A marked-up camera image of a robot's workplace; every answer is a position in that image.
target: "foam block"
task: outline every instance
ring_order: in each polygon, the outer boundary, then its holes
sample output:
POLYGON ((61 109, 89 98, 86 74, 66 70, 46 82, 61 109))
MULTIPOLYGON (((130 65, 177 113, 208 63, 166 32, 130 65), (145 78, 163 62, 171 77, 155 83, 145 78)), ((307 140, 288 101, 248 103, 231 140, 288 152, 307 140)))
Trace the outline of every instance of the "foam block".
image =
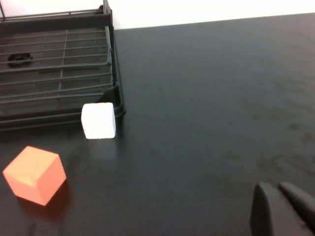
POLYGON ((56 153, 26 147, 3 171, 13 193, 43 206, 66 179, 56 153))
POLYGON ((81 122, 87 139, 112 139, 116 135, 113 103, 84 104, 81 122))

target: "black wire rack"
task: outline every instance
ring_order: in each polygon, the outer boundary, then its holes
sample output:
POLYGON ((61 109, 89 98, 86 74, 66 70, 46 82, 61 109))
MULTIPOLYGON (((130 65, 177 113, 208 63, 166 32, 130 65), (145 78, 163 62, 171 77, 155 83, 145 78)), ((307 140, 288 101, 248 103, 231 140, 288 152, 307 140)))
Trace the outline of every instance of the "black wire rack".
POLYGON ((125 113, 112 10, 6 17, 0 2, 0 130, 80 121, 85 103, 125 113))

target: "white wall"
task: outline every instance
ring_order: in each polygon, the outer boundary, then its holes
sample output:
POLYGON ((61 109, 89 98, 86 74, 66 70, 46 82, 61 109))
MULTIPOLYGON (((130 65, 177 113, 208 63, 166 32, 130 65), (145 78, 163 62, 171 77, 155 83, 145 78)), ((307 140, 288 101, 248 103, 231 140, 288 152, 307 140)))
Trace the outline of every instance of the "white wall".
MULTIPOLYGON (((315 12, 299 0, 108 0, 116 29, 315 12)), ((102 0, 1 0, 8 16, 98 8, 102 0)))

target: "white cube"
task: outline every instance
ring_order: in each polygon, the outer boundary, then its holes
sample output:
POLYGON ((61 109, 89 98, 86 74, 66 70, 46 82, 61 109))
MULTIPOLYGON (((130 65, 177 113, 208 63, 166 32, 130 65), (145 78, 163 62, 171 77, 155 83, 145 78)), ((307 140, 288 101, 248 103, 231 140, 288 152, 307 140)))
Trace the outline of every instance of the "white cube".
POLYGON ((112 139, 116 135, 113 103, 84 104, 81 122, 87 139, 112 139))

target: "table surface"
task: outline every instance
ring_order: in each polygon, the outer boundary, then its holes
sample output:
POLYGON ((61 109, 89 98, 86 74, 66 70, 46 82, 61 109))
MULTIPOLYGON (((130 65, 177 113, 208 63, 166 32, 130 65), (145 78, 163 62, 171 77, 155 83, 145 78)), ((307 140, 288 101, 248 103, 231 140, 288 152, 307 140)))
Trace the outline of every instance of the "table surface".
POLYGON ((315 15, 117 31, 127 113, 113 140, 80 127, 0 135, 59 153, 46 207, 0 178, 1 236, 250 235, 254 185, 315 194, 315 15))

